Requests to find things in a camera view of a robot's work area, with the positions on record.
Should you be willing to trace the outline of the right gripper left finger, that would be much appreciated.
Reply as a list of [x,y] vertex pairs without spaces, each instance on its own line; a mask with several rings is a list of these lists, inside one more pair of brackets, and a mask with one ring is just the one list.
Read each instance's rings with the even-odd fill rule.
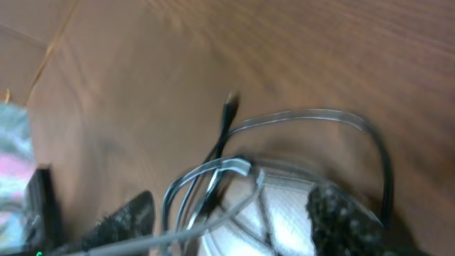
[[152,235],[155,219],[155,204],[152,193],[143,191],[104,218],[99,224],[96,224],[79,240],[54,249],[53,255],[85,252],[103,245]]

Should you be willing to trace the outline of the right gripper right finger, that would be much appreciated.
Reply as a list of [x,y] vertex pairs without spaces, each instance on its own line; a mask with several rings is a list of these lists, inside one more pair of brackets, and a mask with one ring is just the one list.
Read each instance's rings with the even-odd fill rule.
[[415,246],[391,245],[376,216],[337,186],[322,184],[308,194],[306,212],[317,256],[418,256]]

